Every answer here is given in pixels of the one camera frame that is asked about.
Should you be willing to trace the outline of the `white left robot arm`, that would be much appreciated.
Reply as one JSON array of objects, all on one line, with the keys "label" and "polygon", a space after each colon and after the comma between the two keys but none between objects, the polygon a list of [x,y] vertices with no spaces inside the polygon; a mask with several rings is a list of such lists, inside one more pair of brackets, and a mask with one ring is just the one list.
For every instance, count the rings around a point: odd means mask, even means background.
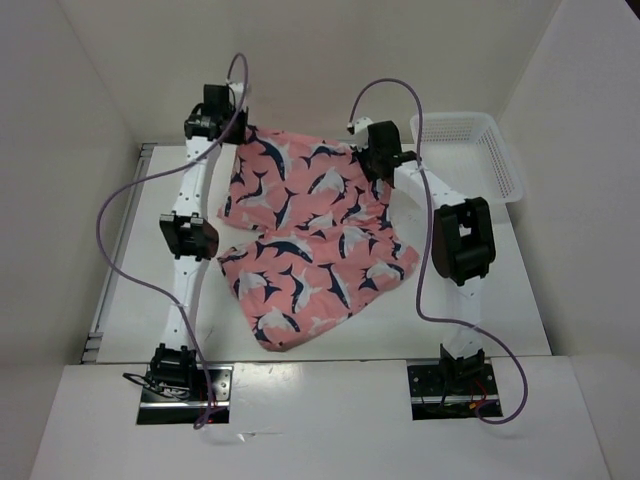
[{"label": "white left robot arm", "polygon": [[170,212],[159,218],[173,257],[174,275],[167,323],[149,366],[150,384],[164,396],[185,400],[199,390],[194,330],[204,274],[219,246],[208,221],[208,196],[222,144],[244,142],[248,88],[241,83],[206,85],[203,101],[184,122],[187,168]]}]

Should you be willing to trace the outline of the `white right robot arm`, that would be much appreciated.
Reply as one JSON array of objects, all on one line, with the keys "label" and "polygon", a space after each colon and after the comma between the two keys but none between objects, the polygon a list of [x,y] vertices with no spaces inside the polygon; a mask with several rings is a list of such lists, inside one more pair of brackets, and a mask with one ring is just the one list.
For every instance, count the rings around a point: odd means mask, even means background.
[{"label": "white right robot arm", "polygon": [[479,324],[481,293],[496,258],[490,207],[469,198],[434,174],[414,151],[404,151],[392,121],[361,117],[348,123],[354,155],[372,181],[404,192],[427,214],[423,255],[450,282],[455,327],[440,345],[438,378],[445,394],[460,393],[481,375],[485,352]]}]

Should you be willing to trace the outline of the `pink shark print shorts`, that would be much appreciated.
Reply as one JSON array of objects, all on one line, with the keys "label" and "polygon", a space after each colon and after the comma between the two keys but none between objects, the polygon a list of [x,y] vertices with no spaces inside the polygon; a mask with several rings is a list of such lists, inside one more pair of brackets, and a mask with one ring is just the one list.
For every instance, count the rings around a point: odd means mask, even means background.
[{"label": "pink shark print shorts", "polygon": [[247,128],[218,216],[259,236],[217,261],[262,348],[307,343],[413,274],[420,257],[396,235],[390,200],[349,145]]}]

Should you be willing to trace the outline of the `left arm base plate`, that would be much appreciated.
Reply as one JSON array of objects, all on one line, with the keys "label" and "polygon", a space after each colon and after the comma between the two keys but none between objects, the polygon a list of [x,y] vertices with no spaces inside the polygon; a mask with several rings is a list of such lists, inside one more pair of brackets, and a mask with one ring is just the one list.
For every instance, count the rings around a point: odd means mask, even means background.
[{"label": "left arm base plate", "polygon": [[[230,399],[233,366],[214,364],[209,368],[213,390],[213,411],[208,425],[228,424],[230,420]],[[125,372],[122,377],[141,388],[136,423],[138,425],[178,425],[191,424],[205,414],[208,402],[208,388],[201,369],[194,376],[194,386],[185,387],[159,384],[153,386],[149,374]]]}]

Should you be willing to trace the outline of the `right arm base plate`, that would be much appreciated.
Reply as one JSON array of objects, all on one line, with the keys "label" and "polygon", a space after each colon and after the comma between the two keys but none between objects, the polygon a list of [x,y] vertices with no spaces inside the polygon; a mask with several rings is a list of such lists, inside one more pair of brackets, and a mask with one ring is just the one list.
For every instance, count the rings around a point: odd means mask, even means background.
[{"label": "right arm base plate", "polygon": [[414,421],[474,418],[477,407],[484,417],[503,417],[490,362],[476,377],[453,386],[445,384],[436,360],[409,362],[407,378]]}]

